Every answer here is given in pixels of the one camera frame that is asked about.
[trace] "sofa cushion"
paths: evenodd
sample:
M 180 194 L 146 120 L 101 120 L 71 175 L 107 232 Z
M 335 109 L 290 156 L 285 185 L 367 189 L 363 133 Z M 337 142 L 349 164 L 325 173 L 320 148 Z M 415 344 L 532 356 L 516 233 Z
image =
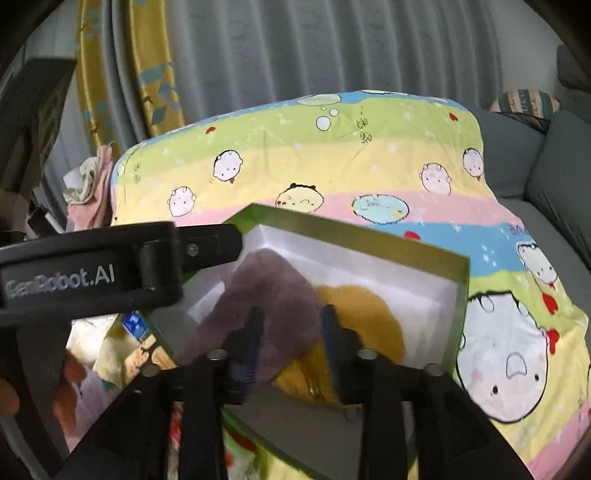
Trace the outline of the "sofa cushion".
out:
M 489 110 L 545 134 L 552 115 L 560 108 L 557 99 L 539 90 L 510 90 L 495 100 Z
M 591 124 L 591 93 L 582 90 L 566 90 L 561 92 L 560 109 L 574 113 L 580 119 Z
M 558 112 L 527 183 L 526 196 L 591 269 L 591 125 Z
M 562 282 L 570 300 L 591 317 L 591 273 L 560 232 L 532 204 L 522 200 L 499 200 L 517 215 L 540 246 Z M 591 330 L 587 331 L 591 346 Z
M 468 110 L 482 133 L 486 184 L 497 197 L 522 199 L 545 136 L 498 113 Z
M 591 93 L 591 82 L 585 77 L 583 70 L 564 45 L 559 45 L 556 50 L 556 66 L 558 67 L 558 81 L 562 85 L 568 89 Z

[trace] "purple plush toy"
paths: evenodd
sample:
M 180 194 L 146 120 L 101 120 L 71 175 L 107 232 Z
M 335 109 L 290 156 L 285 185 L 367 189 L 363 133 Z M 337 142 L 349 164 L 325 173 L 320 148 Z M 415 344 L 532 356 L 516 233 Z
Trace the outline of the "purple plush toy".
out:
M 176 358 L 179 364 L 186 365 L 220 347 L 229 332 L 244 325 L 252 306 L 265 312 L 257 383 L 271 380 L 318 341 L 324 303 L 314 287 L 275 251 L 262 249 L 248 254 L 225 283 L 226 289 L 212 312 Z

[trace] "pink cloth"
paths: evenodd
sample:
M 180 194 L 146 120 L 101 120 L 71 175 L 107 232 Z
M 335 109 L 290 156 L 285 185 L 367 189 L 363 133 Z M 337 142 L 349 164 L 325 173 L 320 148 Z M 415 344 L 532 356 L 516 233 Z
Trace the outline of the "pink cloth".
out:
M 68 215 L 74 222 L 74 230 L 100 228 L 105 221 L 105 213 L 109 201 L 109 183 L 113 171 L 113 149 L 110 145 L 101 145 L 96 150 L 99 157 L 99 171 L 96 185 L 90 199 L 82 205 L 68 205 Z

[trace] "yellow plush toy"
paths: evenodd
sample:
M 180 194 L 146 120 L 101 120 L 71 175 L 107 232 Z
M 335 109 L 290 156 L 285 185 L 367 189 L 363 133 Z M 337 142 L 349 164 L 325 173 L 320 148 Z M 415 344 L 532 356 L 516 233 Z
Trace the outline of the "yellow plush toy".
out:
M 402 327 L 380 296 L 355 285 L 320 286 L 316 291 L 326 305 L 335 306 L 340 325 L 357 332 L 363 346 L 387 356 L 392 362 L 402 362 L 406 353 Z M 275 385 L 292 397 L 308 402 L 339 402 L 332 388 L 322 342 L 291 361 L 276 377 Z

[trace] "pillow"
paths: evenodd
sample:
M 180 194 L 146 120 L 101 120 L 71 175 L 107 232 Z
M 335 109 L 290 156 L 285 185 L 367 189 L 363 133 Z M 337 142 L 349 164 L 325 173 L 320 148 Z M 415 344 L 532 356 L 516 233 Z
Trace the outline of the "pillow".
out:
M 265 383 L 320 339 L 320 309 L 314 287 L 278 253 L 249 253 L 224 281 L 215 307 L 197 324 L 193 337 L 176 357 L 180 365 L 222 346 L 228 334 L 244 326 L 252 306 L 265 313 L 265 333 L 256 381 Z
M 553 113 L 560 108 L 558 100 L 539 90 L 511 90 L 491 105 L 491 112 L 535 128 L 545 134 Z
M 552 120 L 525 194 L 591 270 L 591 125 L 570 112 Z

